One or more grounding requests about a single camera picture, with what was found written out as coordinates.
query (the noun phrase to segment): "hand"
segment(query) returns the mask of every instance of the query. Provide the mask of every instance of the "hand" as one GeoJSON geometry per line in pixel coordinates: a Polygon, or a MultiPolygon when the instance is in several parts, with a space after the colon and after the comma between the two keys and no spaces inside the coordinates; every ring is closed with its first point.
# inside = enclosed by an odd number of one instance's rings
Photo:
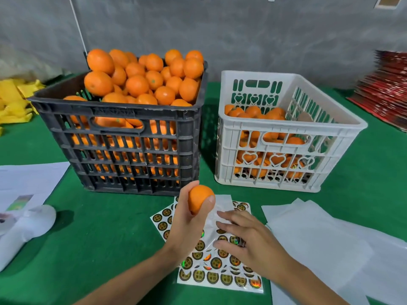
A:
{"type": "Polygon", "coordinates": [[[193,181],[181,189],[170,234],[163,247],[164,250],[170,251],[171,255],[175,255],[176,265],[184,261],[198,244],[208,213],[215,206],[215,196],[212,195],[206,198],[196,216],[191,214],[188,207],[188,194],[197,185],[199,181],[193,181]]]}
{"type": "Polygon", "coordinates": [[[284,250],[271,231],[247,211],[218,211],[218,215],[233,224],[216,222],[216,225],[241,237],[246,241],[246,247],[239,247],[224,240],[215,241],[214,247],[227,251],[256,273],[279,284],[296,261],[284,250]]]}

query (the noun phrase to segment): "white cable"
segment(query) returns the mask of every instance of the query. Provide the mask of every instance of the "white cable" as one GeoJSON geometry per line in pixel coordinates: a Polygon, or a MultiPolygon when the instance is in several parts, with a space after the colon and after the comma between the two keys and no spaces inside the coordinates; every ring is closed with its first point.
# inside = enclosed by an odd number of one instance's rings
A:
{"type": "Polygon", "coordinates": [[[86,49],[86,45],[85,45],[85,42],[84,42],[84,38],[83,38],[83,36],[82,36],[81,27],[79,26],[79,21],[78,21],[78,18],[77,18],[77,16],[76,16],[74,4],[72,3],[72,0],[69,0],[69,3],[71,4],[72,11],[73,11],[73,13],[74,13],[74,17],[75,17],[75,21],[76,21],[76,23],[77,23],[79,35],[81,36],[82,45],[84,46],[85,54],[88,55],[88,50],[86,49]]]}

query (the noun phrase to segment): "white device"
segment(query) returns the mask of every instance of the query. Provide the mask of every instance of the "white device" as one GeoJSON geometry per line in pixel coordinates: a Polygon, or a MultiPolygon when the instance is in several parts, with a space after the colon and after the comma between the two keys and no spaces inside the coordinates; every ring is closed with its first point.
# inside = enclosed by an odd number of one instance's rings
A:
{"type": "Polygon", "coordinates": [[[41,205],[25,211],[17,221],[12,216],[0,220],[0,272],[26,242],[47,233],[56,216],[52,206],[41,205]]]}

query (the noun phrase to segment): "plastic crate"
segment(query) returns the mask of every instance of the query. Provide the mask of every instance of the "plastic crate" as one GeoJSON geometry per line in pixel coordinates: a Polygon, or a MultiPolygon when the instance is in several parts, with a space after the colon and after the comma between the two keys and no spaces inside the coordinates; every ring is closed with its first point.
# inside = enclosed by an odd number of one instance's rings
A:
{"type": "Polygon", "coordinates": [[[367,126],[300,75],[222,71],[215,179],[227,185],[318,192],[367,126]],[[227,104],[244,110],[257,105],[263,114],[281,107],[286,121],[229,117],[224,113],[227,104]],[[257,140],[252,139],[254,131],[260,132],[257,140]],[[293,134],[305,144],[287,144],[288,134],[283,142],[264,141],[270,132],[293,134]],[[247,133],[254,143],[240,142],[247,133]]]}
{"type": "Polygon", "coordinates": [[[86,74],[47,87],[30,98],[86,189],[178,195],[183,186],[198,179],[206,71],[192,107],[100,102],[86,91],[86,74]],[[88,101],[61,100],[75,93],[88,101]],[[86,117],[89,126],[80,116],[86,117]],[[94,117],[139,119],[144,128],[101,127],[94,117]],[[155,121],[155,133],[150,120],[155,121]]]}

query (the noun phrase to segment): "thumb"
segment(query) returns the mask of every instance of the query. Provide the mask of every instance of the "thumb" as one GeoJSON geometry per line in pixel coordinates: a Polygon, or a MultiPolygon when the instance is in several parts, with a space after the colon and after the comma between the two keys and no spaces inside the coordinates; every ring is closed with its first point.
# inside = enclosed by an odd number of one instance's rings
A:
{"type": "Polygon", "coordinates": [[[208,217],[209,212],[215,206],[215,196],[211,195],[205,199],[205,201],[201,205],[201,209],[199,213],[195,216],[193,220],[198,222],[200,225],[204,226],[206,218],[208,217]]]}
{"type": "Polygon", "coordinates": [[[226,240],[215,241],[215,242],[213,242],[213,246],[216,249],[221,249],[221,250],[228,252],[229,254],[231,254],[232,256],[235,256],[240,261],[242,261],[242,259],[245,260],[244,256],[246,253],[246,248],[244,248],[244,247],[237,246],[226,240]]]}

